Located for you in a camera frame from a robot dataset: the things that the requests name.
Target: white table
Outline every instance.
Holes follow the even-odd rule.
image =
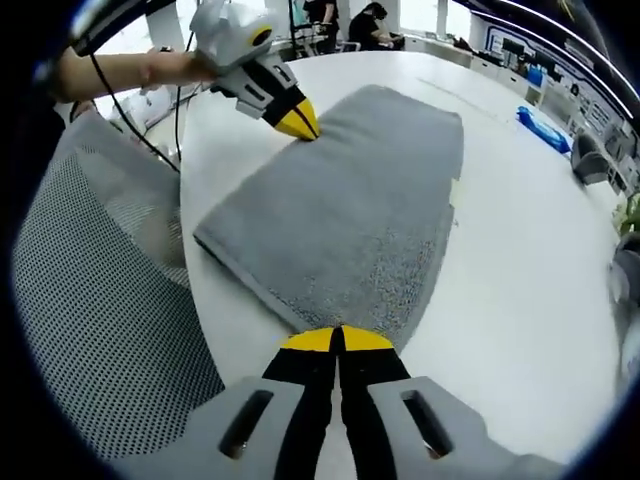
[[[606,209],[577,186],[565,157],[516,121],[522,98],[476,72],[407,52],[290,65],[317,114],[377,83],[461,115],[455,222],[401,358],[413,376],[428,375],[480,412],[505,447],[569,461],[614,401],[606,269],[615,235]],[[191,287],[227,385],[261,375],[290,333],[192,238],[214,205],[291,141],[234,106],[222,95],[192,100],[182,165]]]

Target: human hand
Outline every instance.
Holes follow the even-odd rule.
[[[180,86],[213,81],[215,78],[213,68],[193,52],[152,49],[146,54],[143,82],[149,89],[157,88],[159,85]]]

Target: gray towel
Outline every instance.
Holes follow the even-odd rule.
[[[348,324],[401,349],[453,220],[462,122],[370,85],[213,209],[196,240],[295,330]]]

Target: white desk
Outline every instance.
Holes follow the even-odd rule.
[[[614,399],[606,269],[615,235],[606,213],[577,186],[568,160],[517,122],[522,98],[476,72],[407,52],[290,65],[318,114],[377,83],[461,115],[455,225],[401,357],[413,376],[430,376],[480,412],[502,445],[570,460]],[[182,165],[191,287],[227,384],[260,375],[290,333],[192,237],[214,205],[291,141],[234,105],[222,95],[191,101]]]

